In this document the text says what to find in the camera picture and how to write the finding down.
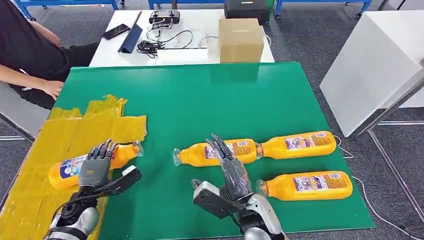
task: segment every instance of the gray carpet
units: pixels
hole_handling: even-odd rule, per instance
[[[381,0],[374,0],[369,10],[378,8]],[[352,29],[357,23],[355,14],[362,4],[350,3],[285,3],[280,19],[271,19],[265,26],[272,39],[271,50],[276,61],[300,62],[315,96],[324,112],[330,128],[339,137],[342,133],[328,107],[319,84],[336,58]],[[185,4],[184,9],[221,8],[220,4]],[[148,9],[146,1],[128,0],[126,9]],[[110,6],[105,7],[29,7],[30,13],[38,22],[56,33],[64,45],[87,44],[100,40],[113,14]],[[420,108],[402,109],[390,117],[391,120],[424,120]],[[388,154],[392,157],[399,172],[424,206],[423,137],[424,126],[378,127],[375,132]],[[0,125],[0,135],[11,134]],[[397,225],[416,221],[418,216],[412,210],[406,196],[386,166],[382,156],[369,136],[361,139],[344,138],[342,146],[355,158],[347,159],[354,176],[366,184],[366,192],[371,203],[380,215]],[[30,145],[25,142],[0,143],[0,198],[25,157]],[[350,230],[319,233],[291,234],[290,238],[334,239],[334,240],[391,240],[409,239],[393,227],[371,214],[376,228],[370,230]],[[417,231],[424,236],[424,231]]]

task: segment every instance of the green mat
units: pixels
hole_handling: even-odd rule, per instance
[[[176,167],[173,149],[204,142],[211,133],[262,143],[275,136],[329,130],[295,62],[77,68],[55,106],[84,110],[90,100],[101,100],[106,94],[128,99],[124,116],[147,115],[148,134],[143,142],[145,156],[129,163],[143,177],[124,194],[109,197],[102,240],[240,235],[229,217],[218,219],[192,203],[190,180],[220,187],[224,184],[220,168]],[[338,149],[319,157],[262,158],[245,166],[253,183],[312,171],[340,170],[351,175]],[[116,170],[114,177],[120,174]],[[268,199],[287,233],[374,227],[355,184],[352,195],[342,200]]]

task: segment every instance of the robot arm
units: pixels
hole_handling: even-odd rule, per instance
[[[78,176],[79,191],[56,209],[43,240],[87,239],[99,222],[97,199],[122,194],[140,180],[140,171],[132,165],[122,172],[119,179],[109,181],[108,172],[115,146],[108,139],[90,151]]]
[[[217,188],[207,181],[193,179],[193,203],[220,219],[230,216],[245,240],[288,240],[271,204],[252,192],[243,163],[222,139],[214,134],[212,137],[214,141],[206,141],[220,162],[225,185]]]

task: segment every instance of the yellow plastic film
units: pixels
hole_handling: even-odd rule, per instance
[[[84,116],[77,108],[52,109],[0,213],[0,240],[41,239],[54,210],[78,191],[77,186],[53,189],[48,172],[54,163],[86,154],[109,138],[119,143],[144,140],[146,116],[122,117],[125,102],[107,95],[103,101],[91,101]],[[100,220],[91,240],[98,238],[106,202],[106,198],[98,201]]]

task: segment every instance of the bottle cap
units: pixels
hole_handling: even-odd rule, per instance
[[[132,149],[134,150],[134,154],[137,155],[137,157],[143,157],[145,154],[142,143],[138,140],[132,143]]]
[[[175,148],[172,151],[172,159],[173,159],[173,164],[175,166],[179,166],[179,165],[182,164],[182,162],[181,162],[181,150],[180,149]]]
[[[264,150],[262,149],[261,144],[255,142],[254,145],[256,147],[256,160],[258,160],[264,156]]]
[[[260,195],[264,196],[264,197],[268,197],[269,196],[269,192],[268,192],[268,184],[266,181],[264,180],[257,180],[256,181],[256,189],[259,192]]]

